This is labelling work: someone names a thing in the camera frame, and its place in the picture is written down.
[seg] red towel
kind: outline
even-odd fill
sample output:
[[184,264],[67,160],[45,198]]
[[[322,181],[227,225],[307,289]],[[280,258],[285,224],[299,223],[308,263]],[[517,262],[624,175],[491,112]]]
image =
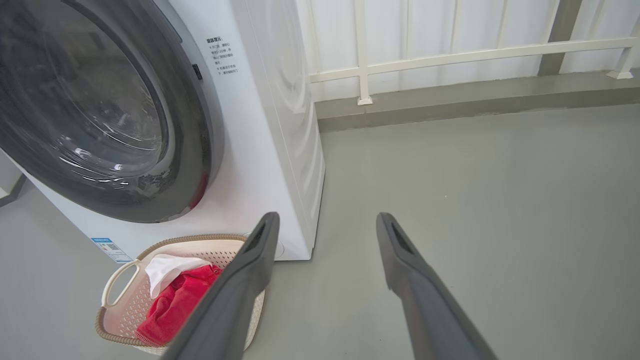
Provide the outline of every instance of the red towel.
[[171,341],[221,272],[216,265],[182,272],[151,305],[136,338],[153,347]]

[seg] white wall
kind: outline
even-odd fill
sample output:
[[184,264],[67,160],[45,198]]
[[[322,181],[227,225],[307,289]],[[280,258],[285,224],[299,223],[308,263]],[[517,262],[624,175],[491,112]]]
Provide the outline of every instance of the white wall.
[[[356,67],[353,0],[297,0],[305,35],[309,72]],[[574,38],[584,38],[598,0],[583,0]],[[460,0],[454,52],[495,48],[502,0]],[[369,63],[401,60],[406,49],[406,0],[365,0]],[[543,41],[552,0],[510,0],[506,47]],[[449,52],[453,0],[414,0],[412,57]],[[608,0],[598,38],[629,36],[640,14],[638,0]],[[311,31],[317,29],[317,48]],[[621,50],[568,54],[562,72],[611,69]],[[404,70],[369,76],[370,93],[394,92],[428,86],[535,76],[541,56],[478,61]],[[314,100],[356,97],[358,79],[348,78],[312,85]]]
[[0,199],[9,195],[22,172],[0,150]]

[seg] basket handle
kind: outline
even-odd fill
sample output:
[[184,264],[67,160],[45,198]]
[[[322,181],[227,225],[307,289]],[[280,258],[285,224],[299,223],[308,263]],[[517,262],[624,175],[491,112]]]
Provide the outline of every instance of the basket handle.
[[[118,301],[120,301],[120,298],[127,291],[127,289],[129,288],[133,280],[136,278],[136,275],[140,271],[140,262],[141,261],[138,259],[135,259],[134,261],[130,261],[122,265],[118,270],[116,270],[115,273],[113,273],[113,275],[109,278],[109,281],[107,281],[107,285],[104,286],[104,290],[102,291],[102,307],[108,309],[114,306],[115,304],[117,304]],[[122,290],[120,295],[118,295],[118,298],[113,302],[113,304],[109,304],[109,293],[111,293],[111,288],[113,287],[113,283],[116,282],[116,280],[120,277],[120,275],[122,275],[122,273],[125,272],[125,270],[127,270],[128,268],[134,265],[137,268],[136,273],[133,274],[133,276],[131,277],[131,280],[129,280],[129,282],[127,283],[127,286],[124,287],[124,289]]]

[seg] gray floor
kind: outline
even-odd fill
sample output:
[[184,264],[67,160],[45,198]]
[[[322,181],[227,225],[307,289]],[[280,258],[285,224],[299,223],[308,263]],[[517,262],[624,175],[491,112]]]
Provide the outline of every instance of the gray floor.
[[[313,259],[276,264],[245,359],[412,358],[384,281],[379,211],[396,216],[499,358],[637,358],[640,105],[322,139]],[[1,358],[152,358],[93,333],[116,265],[37,190],[0,209],[0,229]]]

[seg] washing machine door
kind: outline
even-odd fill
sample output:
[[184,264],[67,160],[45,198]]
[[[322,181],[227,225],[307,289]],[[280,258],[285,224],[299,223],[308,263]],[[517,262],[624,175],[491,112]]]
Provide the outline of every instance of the washing machine door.
[[223,139],[198,78],[151,0],[0,2],[0,146],[88,209],[162,222],[196,206]]

